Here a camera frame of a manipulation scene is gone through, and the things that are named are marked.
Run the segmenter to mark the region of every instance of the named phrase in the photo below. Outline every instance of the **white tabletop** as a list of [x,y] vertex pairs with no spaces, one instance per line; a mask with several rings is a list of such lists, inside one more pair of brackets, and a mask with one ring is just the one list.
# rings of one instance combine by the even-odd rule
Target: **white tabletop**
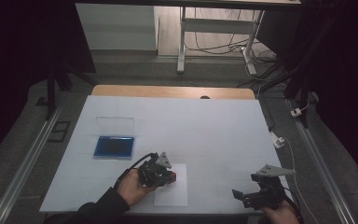
[[[134,119],[131,161],[93,159],[97,117]],[[187,205],[155,206],[150,193],[130,213],[251,213],[231,190],[257,192],[250,174],[266,164],[281,166],[257,100],[89,96],[40,211],[76,211],[96,202],[135,161],[162,151],[172,164],[186,165]],[[287,187],[284,177],[282,184]]]

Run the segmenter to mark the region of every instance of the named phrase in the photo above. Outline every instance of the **person's left hand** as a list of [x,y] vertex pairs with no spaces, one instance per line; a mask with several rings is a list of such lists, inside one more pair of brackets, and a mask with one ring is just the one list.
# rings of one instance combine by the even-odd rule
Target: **person's left hand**
[[117,187],[117,193],[120,194],[128,206],[131,207],[141,201],[147,193],[154,191],[156,188],[157,187],[143,187],[139,181],[138,170],[132,169],[121,180],[121,183]]

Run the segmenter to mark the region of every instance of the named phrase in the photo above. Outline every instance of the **table leg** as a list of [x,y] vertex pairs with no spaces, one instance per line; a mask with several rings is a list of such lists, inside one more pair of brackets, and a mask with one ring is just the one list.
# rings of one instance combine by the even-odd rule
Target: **table leg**
[[248,44],[246,45],[246,48],[242,48],[241,52],[243,55],[243,58],[245,59],[246,62],[246,66],[248,68],[249,71],[249,75],[254,76],[257,74],[257,72],[255,71],[255,66],[252,62],[252,58],[251,58],[251,50],[252,50],[252,45],[255,41],[255,35],[257,34],[257,30],[258,30],[258,26],[260,25],[261,22],[261,18],[263,17],[263,13],[264,11],[260,11],[255,23],[254,23],[254,27],[252,32],[249,35],[249,40],[248,40]]
[[179,44],[179,54],[178,54],[178,67],[177,73],[182,74],[185,72],[185,28],[186,28],[186,8],[182,9],[180,24],[180,44]]

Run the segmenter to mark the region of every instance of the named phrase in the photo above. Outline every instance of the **wooden floor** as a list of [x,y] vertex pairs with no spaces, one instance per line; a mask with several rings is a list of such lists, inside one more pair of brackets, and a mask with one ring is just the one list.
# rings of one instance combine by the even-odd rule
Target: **wooden floor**
[[[180,43],[180,15],[181,8],[179,7],[156,7],[159,14],[159,28],[158,28],[158,56],[176,56],[178,55]],[[205,18],[218,20],[241,20],[252,21],[254,16],[253,10],[239,10],[239,9],[218,9],[218,8],[193,8],[186,9],[187,18]],[[207,34],[186,32],[185,44],[187,49],[186,56],[219,56],[219,57],[242,57],[239,49],[234,49],[232,52],[222,54],[230,51],[228,44],[243,45],[247,41],[248,35],[228,35],[228,34]],[[219,46],[224,46],[219,49],[210,49]],[[212,53],[202,52],[195,49],[210,49]],[[267,48],[261,43],[255,43],[253,46],[255,52],[266,50]]]

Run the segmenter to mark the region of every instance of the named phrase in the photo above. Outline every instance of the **black sleeve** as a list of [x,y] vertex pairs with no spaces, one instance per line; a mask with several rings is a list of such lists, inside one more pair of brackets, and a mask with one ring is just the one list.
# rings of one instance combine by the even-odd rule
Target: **black sleeve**
[[64,224],[114,223],[124,212],[130,210],[126,201],[110,188],[97,203],[85,203]]

